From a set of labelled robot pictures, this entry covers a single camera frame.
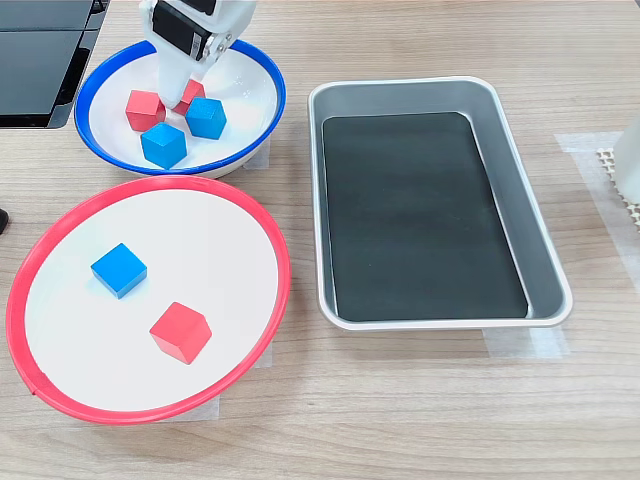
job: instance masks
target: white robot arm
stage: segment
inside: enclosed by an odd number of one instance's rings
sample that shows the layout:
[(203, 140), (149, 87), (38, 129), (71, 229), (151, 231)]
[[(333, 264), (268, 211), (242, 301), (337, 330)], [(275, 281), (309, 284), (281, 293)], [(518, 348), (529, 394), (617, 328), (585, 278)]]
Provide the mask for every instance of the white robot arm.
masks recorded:
[(253, 0), (142, 0), (144, 35), (158, 52), (158, 94), (175, 107), (249, 25)]

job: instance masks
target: silver tray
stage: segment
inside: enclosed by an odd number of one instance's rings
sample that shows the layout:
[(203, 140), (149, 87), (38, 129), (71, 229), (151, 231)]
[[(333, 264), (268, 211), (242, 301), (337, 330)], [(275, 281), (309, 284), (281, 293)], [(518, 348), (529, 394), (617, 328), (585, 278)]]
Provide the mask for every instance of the silver tray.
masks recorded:
[[(336, 300), (329, 231), (323, 124), (334, 117), (459, 113), (471, 124), (528, 309), (521, 318), (351, 321)], [(309, 97), (318, 301), (323, 315), (346, 330), (550, 327), (573, 306), (566, 276), (544, 225), (504, 111), (493, 87), (472, 77), (338, 82)]]

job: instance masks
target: table surface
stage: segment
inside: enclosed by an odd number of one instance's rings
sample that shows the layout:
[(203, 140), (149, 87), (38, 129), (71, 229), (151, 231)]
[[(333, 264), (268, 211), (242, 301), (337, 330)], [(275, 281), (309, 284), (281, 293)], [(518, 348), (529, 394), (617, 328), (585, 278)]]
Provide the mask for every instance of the table surface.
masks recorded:
[[(88, 71), (142, 38), (112, 2)], [(289, 96), (266, 171), (225, 177), (282, 228), (293, 288), (273, 367), (217, 420), (96, 426), (32, 397), (0, 336), (0, 478), (637, 479), (640, 301), (557, 133), (640, 111), (640, 9), (624, 1), (265, 1), (244, 39)], [(562, 359), (491, 357), (480, 331), (350, 334), (316, 306), (306, 100), (333, 80), (474, 75), (492, 83), (575, 296)], [(134, 178), (73, 121), (0, 131), (0, 309), (27, 252), (89, 196)]]

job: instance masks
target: blue bowl rim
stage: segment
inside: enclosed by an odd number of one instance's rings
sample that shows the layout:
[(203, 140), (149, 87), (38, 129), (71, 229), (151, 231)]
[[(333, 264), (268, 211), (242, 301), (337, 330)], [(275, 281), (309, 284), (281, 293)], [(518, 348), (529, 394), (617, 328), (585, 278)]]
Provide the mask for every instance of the blue bowl rim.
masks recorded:
[(138, 58), (156, 53), (155, 47), (146, 40), (131, 45), (105, 60), (91, 73), (91, 75), (89, 75), (87, 80), (84, 82), (84, 85), (78, 93), (74, 115), (76, 128), (78, 129), (80, 138), (82, 138), (84, 143), (87, 145), (87, 147), (89, 147), (91, 151), (93, 151), (96, 155), (106, 160), (107, 162), (125, 170), (130, 170), (145, 175), (197, 174), (222, 168), (236, 162), (237, 160), (240, 160), (241, 158), (255, 150), (262, 142), (264, 142), (269, 137), (269, 135), (271, 135), (271, 132), (273, 132), (273, 130), (276, 128), (278, 122), (280, 121), (280, 118), (282, 117), (282, 113), (284, 112), (287, 93), (284, 78), (282, 77), (280, 69), (278, 69), (273, 60), (271, 60), (271, 58), (269, 58), (269, 56), (262, 50), (242, 40), (236, 40), (230, 48), (239, 53), (247, 55), (267, 71), (267, 73), (273, 79), (278, 97), (276, 113), (271, 120), (271, 123), (262, 133), (262, 135), (260, 135), (249, 146), (243, 148), (239, 152), (227, 158), (223, 158), (222, 160), (217, 160), (206, 165), (171, 170), (161, 170), (131, 165), (130, 163), (126, 163), (118, 160), (115, 157), (112, 157), (102, 149), (102, 147), (94, 138), (93, 133), (91, 132), (91, 127), (89, 126), (89, 109), (91, 108), (91, 102), (93, 101), (93, 98), (95, 97), (102, 84), (117, 70), (119, 70), (124, 65), (137, 60)]

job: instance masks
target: tape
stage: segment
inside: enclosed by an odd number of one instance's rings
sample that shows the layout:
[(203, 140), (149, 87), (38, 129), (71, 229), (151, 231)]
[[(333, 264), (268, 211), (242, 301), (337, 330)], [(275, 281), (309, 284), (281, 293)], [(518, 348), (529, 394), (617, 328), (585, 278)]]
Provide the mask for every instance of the tape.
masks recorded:
[(489, 355), (496, 358), (563, 358), (571, 352), (562, 327), (487, 328), (482, 331)]
[(633, 210), (622, 199), (598, 158), (598, 150), (613, 148), (622, 132), (556, 135), (562, 150), (571, 154), (591, 198), (637, 292), (640, 292), (640, 235)]
[(243, 165), (246, 170), (266, 170), (269, 168), (269, 155), (271, 154), (271, 137), (267, 138), (253, 157)]
[[(273, 366), (273, 349), (271, 343), (262, 353), (262, 356), (253, 365), (253, 368), (269, 368)], [(161, 423), (172, 422), (203, 422), (216, 420), (220, 416), (220, 396), (217, 396), (199, 407), (188, 412), (176, 415), (175, 417), (161, 420)]]

